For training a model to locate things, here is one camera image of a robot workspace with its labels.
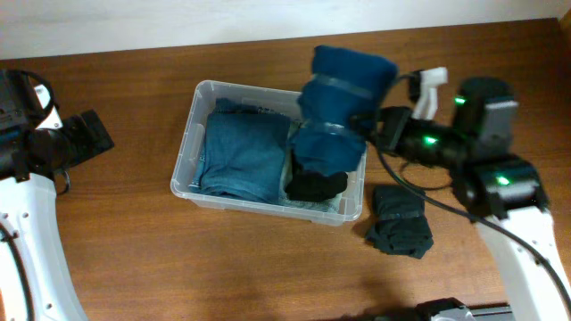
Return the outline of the blue taped clothing bundle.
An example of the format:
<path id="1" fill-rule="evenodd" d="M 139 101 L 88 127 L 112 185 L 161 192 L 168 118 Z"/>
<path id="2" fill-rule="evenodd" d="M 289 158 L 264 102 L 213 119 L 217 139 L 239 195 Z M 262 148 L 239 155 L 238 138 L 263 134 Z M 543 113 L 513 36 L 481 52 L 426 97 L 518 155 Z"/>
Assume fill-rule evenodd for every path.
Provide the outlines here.
<path id="1" fill-rule="evenodd" d="M 302 169 L 331 176 L 352 172 L 366 150 L 351 117 L 374 112 L 396 80 L 398 66 L 385 57 L 319 45 L 311 79 L 298 97 L 302 126 L 292 138 Z"/>

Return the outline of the light blue jeans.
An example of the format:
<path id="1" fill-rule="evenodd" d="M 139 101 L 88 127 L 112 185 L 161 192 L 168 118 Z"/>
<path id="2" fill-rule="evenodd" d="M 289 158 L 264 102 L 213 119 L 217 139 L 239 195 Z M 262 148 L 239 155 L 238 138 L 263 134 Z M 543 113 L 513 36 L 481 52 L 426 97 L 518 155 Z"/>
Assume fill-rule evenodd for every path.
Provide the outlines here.
<path id="1" fill-rule="evenodd" d="M 333 198 L 326 199 L 323 202 L 305 202 L 305 201 L 290 200 L 285 191 L 286 186 L 293 179 L 292 154 L 291 154 L 291 146 L 289 140 L 300 128 L 300 125 L 301 123 L 298 121 L 292 121 L 290 123 L 286 139 L 285 158 L 280 177 L 280 186 L 279 186 L 277 204 L 284 207 L 292 207 L 302 210 L 315 210 L 315 211 L 338 214 L 343 193 L 338 193 Z"/>

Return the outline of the small black clothing bundle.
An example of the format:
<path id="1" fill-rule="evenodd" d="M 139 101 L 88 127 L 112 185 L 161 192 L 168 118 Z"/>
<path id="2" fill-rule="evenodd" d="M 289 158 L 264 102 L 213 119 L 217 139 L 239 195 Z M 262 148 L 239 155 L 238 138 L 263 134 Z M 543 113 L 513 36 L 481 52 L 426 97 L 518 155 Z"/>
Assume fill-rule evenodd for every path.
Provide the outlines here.
<path id="1" fill-rule="evenodd" d="M 400 185 L 378 185 L 373 191 L 375 222 L 365 240 L 384 254 L 422 259 L 434 245 L 425 202 Z"/>

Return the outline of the black taped clothing bundle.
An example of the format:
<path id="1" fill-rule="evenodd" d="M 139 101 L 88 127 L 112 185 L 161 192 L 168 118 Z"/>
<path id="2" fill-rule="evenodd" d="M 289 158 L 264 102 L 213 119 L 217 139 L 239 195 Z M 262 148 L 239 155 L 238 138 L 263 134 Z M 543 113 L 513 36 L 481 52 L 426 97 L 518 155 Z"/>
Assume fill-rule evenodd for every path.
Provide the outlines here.
<path id="1" fill-rule="evenodd" d="M 348 185 L 348 175 L 337 172 L 323 176 L 318 172 L 305 170 L 292 156 L 292 178 L 285 185 L 285 193 L 292 201 L 324 202 L 343 193 Z"/>

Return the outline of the dark blue jeans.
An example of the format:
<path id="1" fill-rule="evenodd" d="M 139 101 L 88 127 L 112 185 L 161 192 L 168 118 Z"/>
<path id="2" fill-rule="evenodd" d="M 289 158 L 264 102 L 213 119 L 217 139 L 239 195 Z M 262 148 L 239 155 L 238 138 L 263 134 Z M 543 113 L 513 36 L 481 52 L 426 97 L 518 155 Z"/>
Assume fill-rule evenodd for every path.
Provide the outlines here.
<path id="1" fill-rule="evenodd" d="M 278 202 L 291 120 L 219 98 L 207 117 L 190 191 L 248 202 Z"/>

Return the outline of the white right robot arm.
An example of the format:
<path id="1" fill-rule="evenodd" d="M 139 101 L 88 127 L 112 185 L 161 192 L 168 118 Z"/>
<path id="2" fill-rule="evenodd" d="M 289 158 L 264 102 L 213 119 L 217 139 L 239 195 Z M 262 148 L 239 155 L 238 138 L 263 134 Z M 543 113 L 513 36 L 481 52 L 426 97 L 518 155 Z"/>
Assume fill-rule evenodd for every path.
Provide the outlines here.
<path id="1" fill-rule="evenodd" d="M 512 120 L 518 108 L 511 86 L 492 77 L 463 80 L 449 126 L 415 119 L 409 107 L 377 108 L 350 118 L 350 126 L 386 155 L 447 169 L 461 204 L 428 197 L 393 170 L 393 180 L 477 228 L 501 274 L 517 320 L 568 320 L 570 283 L 561 262 L 549 198 L 527 160 L 512 153 Z"/>

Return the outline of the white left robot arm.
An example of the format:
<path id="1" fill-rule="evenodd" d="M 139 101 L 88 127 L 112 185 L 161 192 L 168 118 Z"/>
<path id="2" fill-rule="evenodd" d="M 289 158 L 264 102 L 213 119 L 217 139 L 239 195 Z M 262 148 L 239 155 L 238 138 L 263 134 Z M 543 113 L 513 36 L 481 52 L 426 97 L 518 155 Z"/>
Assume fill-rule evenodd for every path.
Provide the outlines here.
<path id="1" fill-rule="evenodd" d="M 48 81 L 1 72 L 1 318 L 84 320 L 56 218 L 57 176 L 113 148 L 95 111 L 61 119 Z"/>

